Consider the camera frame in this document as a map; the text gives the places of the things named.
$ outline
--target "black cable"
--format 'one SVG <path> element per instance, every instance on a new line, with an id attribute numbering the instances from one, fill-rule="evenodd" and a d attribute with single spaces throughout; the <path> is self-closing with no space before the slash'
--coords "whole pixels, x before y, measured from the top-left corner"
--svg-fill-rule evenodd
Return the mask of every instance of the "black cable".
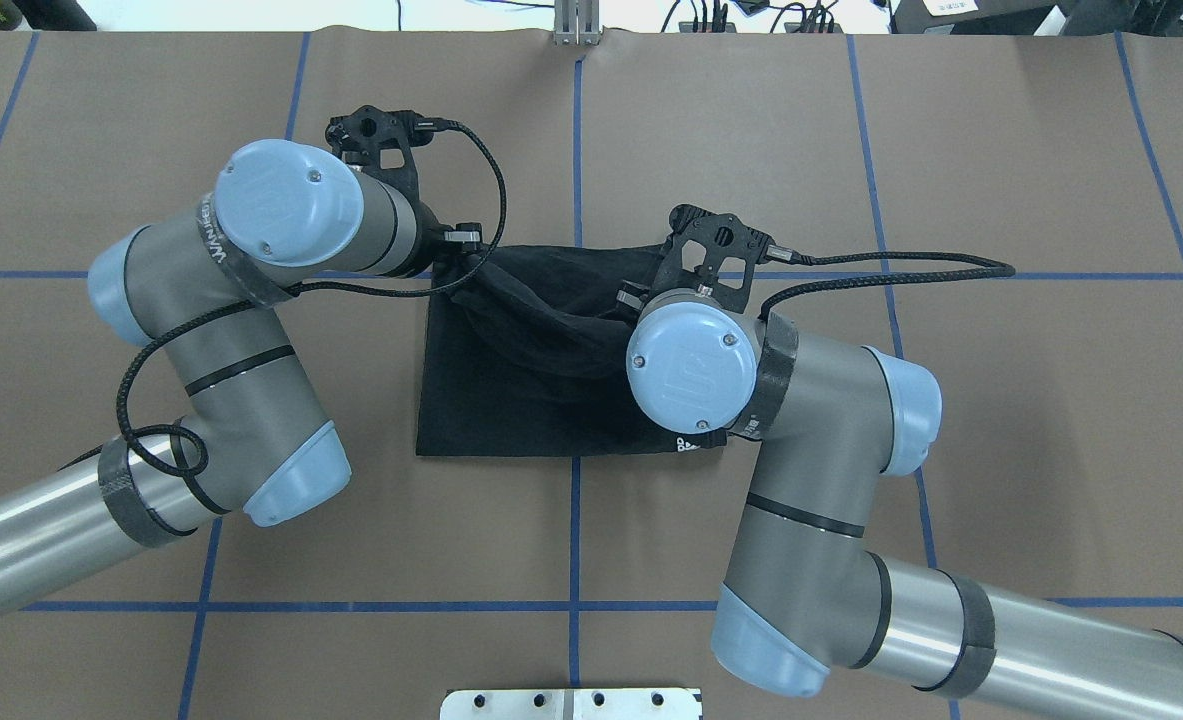
<path id="1" fill-rule="evenodd" d="M 550 4 L 523 4 L 521 0 L 470 0 L 472 4 L 491 4 L 491 5 L 518 5 L 522 8 L 550 8 L 555 9 L 555 5 Z"/>
<path id="2" fill-rule="evenodd" d="M 662 30 L 658 32 L 667 32 L 667 26 L 670 26 L 670 18 L 674 15 L 675 8 L 679 8 L 679 4 L 681 4 L 681 0 L 674 0 L 674 2 L 672 4 L 672 9 L 667 9 L 667 19 L 662 20 Z"/>
<path id="3" fill-rule="evenodd" d="M 473 268 L 467 270 L 467 273 L 463 277 L 455 279 L 452 283 L 441 284 L 441 286 L 427 287 L 426 290 L 386 290 L 381 287 L 367 287 L 362 284 L 351 283 L 332 283 L 332 281 L 317 281 L 317 283 L 298 283 L 293 286 L 285 287 L 285 292 L 291 296 L 302 296 L 303 292 L 309 292 L 313 290 L 341 290 L 347 292 L 358 292 L 362 296 L 379 296 L 379 297 L 428 297 L 435 296 L 440 292 L 448 292 L 454 287 L 460 286 L 460 284 L 468 281 L 472 275 L 476 274 L 480 266 L 489 261 L 489 257 L 492 255 L 498 242 L 503 240 L 503 229 L 508 227 L 508 181 L 503 179 L 503 170 L 498 167 L 498 160 L 494 160 L 494 155 L 485 147 L 485 142 L 477 136 L 476 132 L 471 131 L 471 128 L 465 127 L 463 123 L 457 122 L 457 119 L 446 119 L 445 127 L 446 131 L 461 132 L 467 136 L 471 142 L 476 143 L 476 149 L 480 150 L 480 155 L 485 156 L 489 163 L 489 168 L 494 173 L 494 179 L 498 179 L 498 229 L 494 231 L 494 238 L 485 247 L 485 252 L 480 255 L 480 260 L 477 261 Z"/>
<path id="4" fill-rule="evenodd" d="M 800 9 L 800 24 L 804 24 L 804 13 L 809 12 L 809 8 L 806 8 L 804 4 L 787 4 L 782 8 L 778 8 L 778 17 L 775 17 L 771 26 L 769 26 L 769 35 L 772 35 L 772 32 L 778 28 L 778 22 L 782 20 L 782 15 L 787 14 L 788 9 Z"/>
<path id="5" fill-rule="evenodd" d="M 1008 278 L 1016 273 L 1016 270 L 1008 262 L 990 260 L 976 255 L 965 255 L 962 252 L 858 252 L 853 255 L 833 255 L 828 258 L 812 258 L 791 252 L 791 260 L 788 265 L 835 265 L 842 262 L 860 262 L 862 260 L 944 260 L 949 262 L 964 262 L 978 265 L 976 270 L 937 270 L 929 273 L 881 273 L 878 275 L 859 275 L 856 278 L 838 278 L 833 281 L 801 283 L 780 291 L 764 300 L 759 305 L 759 318 L 764 320 L 769 316 L 769 310 L 780 301 L 789 300 L 796 296 L 804 296 L 809 292 L 823 292 L 830 290 L 851 290 L 854 287 L 879 287 L 893 286 L 893 284 L 922 284 L 922 283 L 957 283 L 971 281 L 983 278 Z"/>
<path id="6" fill-rule="evenodd" d="M 448 292 L 454 287 L 460 286 L 460 284 L 468 281 L 477 272 L 480 270 L 483 264 L 489 260 L 494 249 L 498 249 L 498 242 L 503 238 L 503 232 L 508 227 L 508 181 L 503 177 L 503 170 L 498 167 L 498 160 L 485 145 L 485 141 L 480 140 L 476 132 L 472 132 L 471 128 L 465 127 L 463 123 L 457 122 L 457 119 L 437 119 L 437 123 L 441 123 L 439 131 L 448 132 L 461 132 L 467 136 L 472 143 L 476 143 L 476 149 L 480 150 L 480 155 L 487 161 L 489 168 L 494 173 L 494 179 L 498 181 L 498 229 L 494 231 L 494 236 L 485 247 L 485 251 L 480 254 L 480 259 L 476 261 L 473 268 L 467 270 L 463 277 L 455 279 L 452 283 L 441 284 L 441 286 L 429 287 L 426 290 L 386 290 L 381 287 L 367 287 L 361 286 L 361 284 L 351 283 L 332 283 L 332 281 L 319 281 L 319 283 L 295 283 L 291 286 L 285 287 L 285 292 L 290 296 L 297 297 L 302 296 L 303 292 L 311 292 L 313 290 L 338 290 L 344 292 L 357 292 L 362 296 L 380 296 L 380 297 L 427 297 L 435 296 L 440 292 Z M 150 465 L 156 471 L 166 475 L 172 475 L 174 478 L 181 478 L 185 475 L 196 475 L 202 473 L 203 468 L 208 466 L 208 447 L 203 445 L 203 439 L 195 434 L 193 430 L 181 427 L 181 424 L 148 424 L 144 428 L 134 428 L 129 420 L 129 393 L 132 389 L 132 383 L 137 381 L 138 374 L 142 372 L 143 365 L 146 365 L 149 357 L 155 355 L 162 346 L 167 345 L 173 340 L 177 340 L 179 337 L 185 336 L 194 329 L 202 327 L 208 323 L 220 320 L 226 318 L 226 316 L 243 313 L 245 310 L 253 309 L 252 301 L 241 300 L 233 301 L 233 304 L 216 307 L 216 310 L 211 310 L 208 313 L 195 316 L 195 318 L 177 325 L 177 327 L 172 329 L 172 331 L 147 343 L 142 351 L 134 357 L 129 368 L 124 371 L 124 377 L 119 380 L 119 390 L 116 393 L 115 397 L 115 414 L 116 424 L 119 426 L 119 436 L 124 439 L 125 443 L 129 446 L 129 450 L 134 452 L 134 455 L 142 458 L 143 462 Z M 167 434 L 167 436 L 176 436 L 187 439 L 195 447 L 198 453 L 198 460 L 194 465 L 169 465 L 161 460 L 160 458 L 151 454 L 150 450 L 142 445 L 140 437 L 157 436 L 157 434 Z M 70 468 L 71 465 L 76 462 L 82 462 L 89 460 L 93 455 L 97 455 L 102 448 L 93 448 L 93 450 L 85 452 L 85 454 L 79 455 L 76 460 L 67 462 L 62 468 Z"/>

